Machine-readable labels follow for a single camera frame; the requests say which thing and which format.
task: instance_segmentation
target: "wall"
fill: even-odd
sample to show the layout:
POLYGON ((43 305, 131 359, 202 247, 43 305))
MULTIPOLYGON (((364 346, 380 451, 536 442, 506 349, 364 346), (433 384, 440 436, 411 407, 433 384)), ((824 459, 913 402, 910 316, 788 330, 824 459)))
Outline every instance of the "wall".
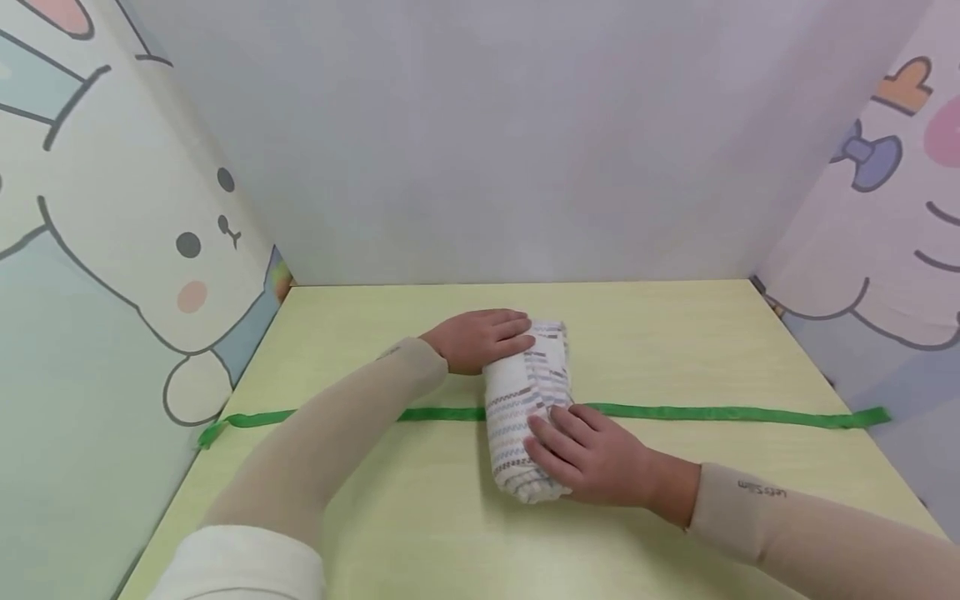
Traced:
POLYGON ((111 596, 290 284, 172 72, 112 1, 0 1, 10 597, 111 596))
POLYGON ((784 322, 960 541, 960 5, 937 0, 759 270, 784 322))
POLYGON ((928 2, 131 4, 340 284, 747 276, 928 2))

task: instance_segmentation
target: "bunny nose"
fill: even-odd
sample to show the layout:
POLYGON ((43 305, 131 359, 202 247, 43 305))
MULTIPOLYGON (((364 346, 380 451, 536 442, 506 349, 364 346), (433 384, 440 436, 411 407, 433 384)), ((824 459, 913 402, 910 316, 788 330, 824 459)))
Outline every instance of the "bunny nose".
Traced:
POLYGON ((217 217, 217 227, 220 228, 221 233, 230 236, 230 239, 233 240, 233 248, 236 250, 237 240, 240 239, 240 231, 234 233, 230 230, 230 221, 227 219, 227 215, 217 217))

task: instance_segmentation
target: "hand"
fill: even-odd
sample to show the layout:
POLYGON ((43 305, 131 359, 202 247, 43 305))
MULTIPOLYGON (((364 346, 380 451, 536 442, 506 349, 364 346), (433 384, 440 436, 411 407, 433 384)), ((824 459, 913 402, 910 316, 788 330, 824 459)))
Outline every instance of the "hand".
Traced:
POLYGON ((533 347, 533 336, 521 335, 531 322, 515 310, 478 310, 457 315, 420 336, 448 365, 451 373, 479 375, 484 367, 533 347))
POLYGON ((535 463, 588 504, 640 506, 649 503, 653 450, 596 410, 574 404, 550 410, 553 424, 532 416, 536 437, 523 445, 535 463))
POLYGON ((588 504, 633 506, 688 527, 700 487, 700 465, 652 450, 612 419, 582 404, 554 407, 551 424, 528 419, 536 437, 530 458, 588 504))

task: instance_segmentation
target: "cartoon bunny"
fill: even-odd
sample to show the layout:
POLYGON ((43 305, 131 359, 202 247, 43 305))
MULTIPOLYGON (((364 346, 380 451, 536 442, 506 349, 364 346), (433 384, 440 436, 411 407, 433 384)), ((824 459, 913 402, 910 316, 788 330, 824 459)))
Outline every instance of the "cartoon bunny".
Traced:
MULTIPOLYGON (((960 17, 948 9, 940 22, 960 17)), ((811 320, 850 314, 911 348, 960 342, 960 74, 933 67, 956 57, 939 60, 905 53, 841 140, 759 270, 774 303, 811 320)))
POLYGON ((255 346, 276 312, 265 277, 277 257, 176 96, 172 65, 147 51, 122 6, 93 8, 0 3, 0 259, 53 235, 184 355, 164 407, 199 424, 238 376, 224 344, 255 346), (105 35, 101 22, 137 40, 105 35))

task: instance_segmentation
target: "rolled towel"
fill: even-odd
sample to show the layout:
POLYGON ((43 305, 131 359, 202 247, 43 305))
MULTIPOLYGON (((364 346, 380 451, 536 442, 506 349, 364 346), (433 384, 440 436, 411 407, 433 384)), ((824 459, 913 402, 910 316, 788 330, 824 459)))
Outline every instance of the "rolled towel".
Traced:
POLYGON ((487 382, 487 439, 497 487, 520 502, 556 500, 566 488, 538 467, 523 447, 531 434, 529 415, 549 420, 551 406, 573 404, 566 370, 566 326, 559 321, 534 321, 532 348, 498 360, 484 369, 487 382))

